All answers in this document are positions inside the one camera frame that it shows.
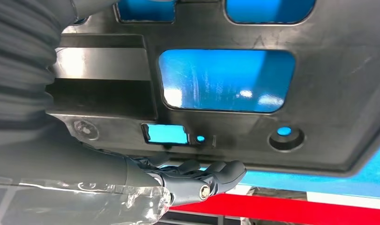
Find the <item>prosthetic hand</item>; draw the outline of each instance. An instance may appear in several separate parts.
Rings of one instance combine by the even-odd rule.
[[[63,29],[116,0],[0,0],[0,224],[155,223],[171,205],[233,188],[241,162],[205,171],[165,156],[132,159],[89,148],[45,113]]]
[[[170,191],[173,205],[201,202],[209,196],[229,191],[246,173],[239,161],[215,162],[205,171],[199,170],[200,165],[195,160],[180,166],[156,167],[166,160],[165,155],[133,159],[145,173]]]

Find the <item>black corrugated hose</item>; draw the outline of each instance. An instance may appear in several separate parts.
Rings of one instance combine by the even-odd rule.
[[[63,29],[116,0],[0,0],[0,177],[131,185],[144,176],[125,158],[83,147],[45,113]]]

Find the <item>blue surface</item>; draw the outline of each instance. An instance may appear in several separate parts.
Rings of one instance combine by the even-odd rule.
[[[249,171],[241,183],[263,188],[380,198],[380,150],[350,178]]]
[[[284,103],[295,59],[285,51],[168,50],[159,65],[172,107],[270,113]]]
[[[315,0],[227,0],[226,12],[237,23],[295,23],[312,10]],[[121,0],[124,21],[173,21],[175,0]]]
[[[150,143],[187,144],[187,134],[180,125],[147,124],[149,127]]]
[[[292,129],[290,127],[280,127],[277,133],[281,136],[289,136],[292,133]]]

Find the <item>metal bolt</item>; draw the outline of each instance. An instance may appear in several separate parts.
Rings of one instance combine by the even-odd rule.
[[[200,198],[201,200],[205,200],[209,197],[210,187],[208,185],[203,185],[200,189]]]

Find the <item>robotic hand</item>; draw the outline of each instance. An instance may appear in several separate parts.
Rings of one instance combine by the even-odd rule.
[[[229,191],[246,173],[245,166],[239,161],[227,164],[215,162],[205,171],[199,170],[200,164],[195,160],[186,161],[180,166],[157,167],[164,164],[167,159],[166,155],[161,154],[132,160],[170,191],[173,205],[201,202],[209,196]]]

